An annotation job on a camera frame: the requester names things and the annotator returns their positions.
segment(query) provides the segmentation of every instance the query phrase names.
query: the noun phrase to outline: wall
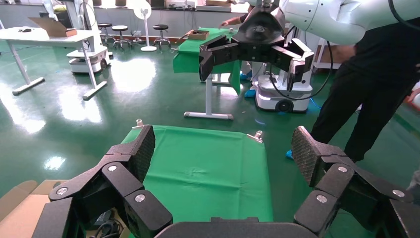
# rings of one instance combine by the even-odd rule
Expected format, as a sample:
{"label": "wall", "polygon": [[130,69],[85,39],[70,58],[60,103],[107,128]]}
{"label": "wall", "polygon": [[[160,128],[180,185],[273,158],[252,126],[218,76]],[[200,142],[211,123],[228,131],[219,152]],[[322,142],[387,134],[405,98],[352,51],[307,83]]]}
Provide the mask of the wall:
{"label": "wall", "polygon": [[[0,4],[0,20],[6,28],[17,26],[37,25],[28,19],[28,17],[39,17],[39,12],[44,11],[42,6],[38,5],[7,5]],[[95,8],[95,15],[98,22],[110,22],[113,25],[126,25],[129,31],[142,31],[144,35],[144,21],[139,20],[132,9],[117,8]],[[158,36],[159,32],[153,29],[156,24],[166,24],[169,26],[168,32],[164,33],[169,37],[181,37],[188,30],[200,27],[218,27],[219,24],[234,16],[241,16],[243,13],[230,12],[191,12],[176,10],[153,10],[152,15],[148,19],[149,35]]]}

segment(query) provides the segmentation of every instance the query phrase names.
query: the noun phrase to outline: desk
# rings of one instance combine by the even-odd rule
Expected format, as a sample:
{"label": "desk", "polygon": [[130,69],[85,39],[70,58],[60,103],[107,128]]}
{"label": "desk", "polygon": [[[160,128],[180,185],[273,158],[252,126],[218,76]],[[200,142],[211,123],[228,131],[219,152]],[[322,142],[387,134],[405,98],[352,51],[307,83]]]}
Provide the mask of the desk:
{"label": "desk", "polygon": [[49,37],[47,32],[42,28],[32,28],[31,32],[19,32],[21,27],[13,27],[0,30],[0,40],[6,40],[9,45],[10,52],[13,54],[13,57],[16,61],[17,66],[19,67],[20,73],[25,79],[26,85],[13,91],[15,96],[20,95],[21,93],[31,89],[38,84],[41,84],[45,81],[44,78],[37,78],[33,81],[29,79],[28,74],[25,71],[25,68],[22,64],[22,61],[19,58],[19,55],[16,52],[13,44],[20,45],[32,45],[32,46],[59,46],[59,47],[75,47],[82,48],[85,60],[89,68],[89,77],[93,86],[93,89],[89,90],[86,94],[83,95],[83,100],[89,100],[95,93],[102,89],[106,85],[106,81],[96,84],[95,76],[92,71],[92,65],[88,57],[88,53],[83,46],[84,40],[93,41],[93,31],[87,30],[77,30],[77,35],[70,37]]}
{"label": "desk", "polygon": [[[131,130],[122,143],[140,130]],[[239,132],[162,125],[153,130],[156,148],[143,184],[175,223],[211,217],[273,221],[263,143]]]}
{"label": "desk", "polygon": [[[209,31],[209,36],[206,40],[186,40],[178,47],[178,54],[173,59],[173,71],[174,73],[198,73],[199,71],[199,60],[198,54],[200,53],[200,45],[214,39],[220,35],[226,35],[228,38],[232,37],[234,33],[230,33],[229,29],[217,29],[217,28],[200,28],[203,31]],[[230,73],[229,85],[235,89],[236,93],[241,92],[239,83],[239,72],[240,72],[239,60],[217,65],[213,68],[212,73]],[[216,119],[233,119],[232,115],[226,114],[214,114],[211,112],[211,89],[212,89],[212,75],[206,80],[206,112],[205,113],[193,113],[185,112],[185,117],[199,117],[199,118],[216,118]]]}

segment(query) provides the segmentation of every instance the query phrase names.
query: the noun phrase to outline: box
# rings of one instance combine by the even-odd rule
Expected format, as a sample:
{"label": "box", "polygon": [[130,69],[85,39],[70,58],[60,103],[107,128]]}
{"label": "box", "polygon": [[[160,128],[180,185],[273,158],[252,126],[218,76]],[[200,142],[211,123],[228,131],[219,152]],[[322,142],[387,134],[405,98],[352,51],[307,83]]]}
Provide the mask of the box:
{"label": "box", "polygon": [[230,6],[226,0],[207,0],[206,6]]}
{"label": "box", "polygon": [[[39,186],[33,180],[25,181],[0,198],[0,237],[31,238],[44,205],[50,202],[48,194],[58,182],[65,180],[45,180]],[[123,225],[119,238],[127,238],[130,231],[116,211],[114,214]],[[87,231],[86,238],[95,232]]]}
{"label": "box", "polygon": [[190,40],[205,40],[209,36],[209,31],[191,30],[188,32]]}
{"label": "box", "polygon": [[63,24],[48,17],[29,17],[52,37],[69,37],[77,35],[76,28],[67,29]]}

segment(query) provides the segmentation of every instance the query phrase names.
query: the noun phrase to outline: green cloth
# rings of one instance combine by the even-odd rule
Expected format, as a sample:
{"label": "green cloth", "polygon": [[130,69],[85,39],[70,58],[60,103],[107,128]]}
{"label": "green cloth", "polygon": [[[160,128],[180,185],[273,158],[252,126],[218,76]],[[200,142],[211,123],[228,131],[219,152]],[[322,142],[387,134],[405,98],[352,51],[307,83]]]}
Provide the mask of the green cloth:
{"label": "green cloth", "polygon": [[[203,31],[209,31],[209,36],[205,40],[186,40],[178,47],[178,54],[173,58],[174,73],[198,73],[198,54],[200,45],[214,39],[220,35],[226,35],[229,39],[236,31],[229,33],[229,29],[200,28]],[[241,93],[239,83],[239,73],[241,67],[239,60],[217,65],[213,68],[213,73],[230,73],[229,83],[235,89],[237,94]]]}
{"label": "green cloth", "polygon": [[[273,221],[264,144],[238,132],[153,128],[156,148],[144,185],[175,223],[211,217]],[[132,130],[122,143],[139,133]]]}

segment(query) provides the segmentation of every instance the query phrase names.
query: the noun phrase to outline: table leg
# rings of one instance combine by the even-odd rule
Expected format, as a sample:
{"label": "table leg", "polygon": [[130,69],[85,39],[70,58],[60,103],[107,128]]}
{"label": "table leg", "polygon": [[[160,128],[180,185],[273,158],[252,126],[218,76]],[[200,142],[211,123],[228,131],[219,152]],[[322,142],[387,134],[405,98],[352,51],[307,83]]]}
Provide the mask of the table leg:
{"label": "table leg", "polygon": [[213,79],[212,78],[212,80],[213,80],[213,84],[214,85],[220,85],[220,86],[230,86],[230,83],[229,82],[222,82],[221,81],[221,78],[222,78],[222,74],[221,73],[218,73],[217,74],[217,79]]}
{"label": "table leg", "polygon": [[83,50],[83,54],[85,56],[86,64],[88,65],[89,78],[91,79],[91,83],[92,83],[92,86],[93,86],[93,89],[89,90],[87,93],[85,93],[85,95],[83,95],[83,100],[87,101],[87,100],[91,99],[99,90],[101,90],[103,87],[106,86],[106,81],[103,81],[98,85],[96,84],[95,75],[93,74],[91,61],[90,61],[88,55],[86,54],[86,49],[83,46],[83,43],[82,43],[82,50]]}
{"label": "table leg", "polygon": [[232,114],[216,114],[211,113],[211,95],[212,95],[212,76],[210,75],[206,80],[206,112],[205,113],[193,113],[185,112],[184,117],[192,118],[214,118],[214,119],[224,119],[224,120],[233,120]]}
{"label": "table leg", "polygon": [[13,54],[14,60],[16,61],[17,67],[20,70],[20,73],[23,76],[23,79],[25,79],[26,85],[23,85],[22,87],[13,90],[13,95],[17,96],[20,95],[21,93],[25,92],[28,89],[31,89],[35,86],[37,86],[38,84],[45,82],[44,78],[37,78],[34,81],[31,82],[31,80],[29,79],[28,74],[25,71],[25,67],[22,64],[22,61],[19,58],[19,55],[16,52],[16,49],[14,48],[14,46],[12,45],[12,43],[10,43],[9,41],[7,41],[7,44],[9,45],[10,48],[10,52]]}

